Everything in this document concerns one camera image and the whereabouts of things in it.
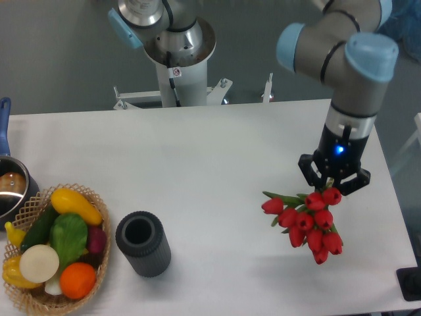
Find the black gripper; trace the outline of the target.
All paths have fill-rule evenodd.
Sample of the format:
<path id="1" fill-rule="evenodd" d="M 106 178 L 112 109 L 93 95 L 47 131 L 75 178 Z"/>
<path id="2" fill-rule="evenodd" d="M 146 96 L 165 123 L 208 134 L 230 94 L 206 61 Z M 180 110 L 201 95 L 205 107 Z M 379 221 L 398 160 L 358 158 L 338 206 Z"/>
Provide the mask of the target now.
<path id="1" fill-rule="evenodd" d="M 369 185 L 371 173 L 361 168 L 360 161 L 367 141 L 368 136 L 351 139 L 349 125 L 338 136 L 325 124 L 317 150 L 313 155 L 302 154 L 298 161 L 307 184 L 321 192 L 327 179 L 332 178 L 343 196 Z"/>

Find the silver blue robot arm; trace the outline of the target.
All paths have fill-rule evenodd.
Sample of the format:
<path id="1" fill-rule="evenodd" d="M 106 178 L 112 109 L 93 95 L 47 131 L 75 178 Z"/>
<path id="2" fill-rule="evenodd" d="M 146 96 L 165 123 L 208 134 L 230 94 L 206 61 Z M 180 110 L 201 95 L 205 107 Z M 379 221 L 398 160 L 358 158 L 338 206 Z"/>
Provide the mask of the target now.
<path id="1" fill-rule="evenodd" d="M 378 33 L 391 10 L 391 1 L 328 1 L 318 23 L 290 24 L 278 39 L 276 58 L 284 68 L 334 91 L 318 148 L 299 159 L 314 188 L 332 183 L 346 196 L 370 181 L 360 159 L 399 54 L 397 44 Z M 119 1 L 108 20 L 127 46 L 143 48 L 154 62 L 164 107 L 223 100 L 221 86 L 207 87 L 214 30 L 193 1 Z"/>

